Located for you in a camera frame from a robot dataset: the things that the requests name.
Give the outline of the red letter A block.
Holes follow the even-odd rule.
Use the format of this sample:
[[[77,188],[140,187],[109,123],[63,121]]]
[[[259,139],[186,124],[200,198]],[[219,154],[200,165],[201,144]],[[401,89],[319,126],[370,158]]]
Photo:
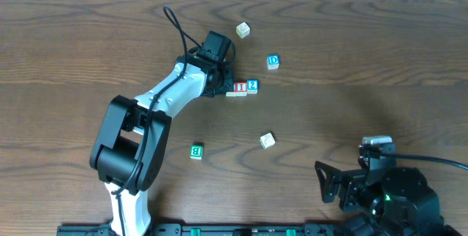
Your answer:
[[[226,93],[226,96],[228,96],[228,97],[234,97],[234,96],[237,96],[237,93],[234,92],[234,91],[228,91],[228,92]]]

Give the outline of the red letter I block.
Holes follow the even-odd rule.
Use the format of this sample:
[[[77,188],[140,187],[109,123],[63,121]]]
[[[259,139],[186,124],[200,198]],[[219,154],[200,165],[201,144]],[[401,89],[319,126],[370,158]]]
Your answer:
[[[235,83],[236,96],[246,96],[248,94],[247,82]]]

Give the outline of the blue number 2 block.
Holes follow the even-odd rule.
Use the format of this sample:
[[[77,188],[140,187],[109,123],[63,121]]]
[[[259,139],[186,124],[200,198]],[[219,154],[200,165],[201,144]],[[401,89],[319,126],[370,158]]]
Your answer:
[[[248,94],[256,94],[258,92],[259,83],[258,80],[247,80],[247,93]]]

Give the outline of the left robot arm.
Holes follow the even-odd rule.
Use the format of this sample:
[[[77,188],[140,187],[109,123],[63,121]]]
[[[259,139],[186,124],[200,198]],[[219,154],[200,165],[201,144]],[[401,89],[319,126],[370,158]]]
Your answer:
[[[114,235],[147,235],[147,190],[158,175],[172,119],[193,99],[234,89],[226,56],[233,42],[209,31],[205,41],[179,56],[173,71],[133,99],[118,95],[107,107],[89,164],[111,198]]]

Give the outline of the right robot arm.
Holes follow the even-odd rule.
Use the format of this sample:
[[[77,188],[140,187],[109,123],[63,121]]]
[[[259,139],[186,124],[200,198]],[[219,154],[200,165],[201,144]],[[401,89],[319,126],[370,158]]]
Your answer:
[[[457,235],[440,214],[439,197],[415,167],[400,167],[389,137],[363,139],[357,170],[341,171],[316,161],[324,203],[339,200],[344,212],[357,212],[334,229],[335,235]]]

